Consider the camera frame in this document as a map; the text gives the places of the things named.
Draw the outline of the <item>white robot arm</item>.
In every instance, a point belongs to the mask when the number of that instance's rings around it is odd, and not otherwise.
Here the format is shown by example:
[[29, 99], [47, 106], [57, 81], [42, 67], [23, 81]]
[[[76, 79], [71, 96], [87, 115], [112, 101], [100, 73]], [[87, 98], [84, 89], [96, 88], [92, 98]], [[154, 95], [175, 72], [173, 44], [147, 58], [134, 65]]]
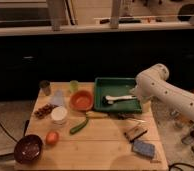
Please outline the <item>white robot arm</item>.
[[163, 64], [155, 64], [135, 77], [136, 86], [131, 89], [131, 93], [142, 103], [157, 97], [194, 121], [194, 94], [169, 84], [168, 78], [168, 68]]

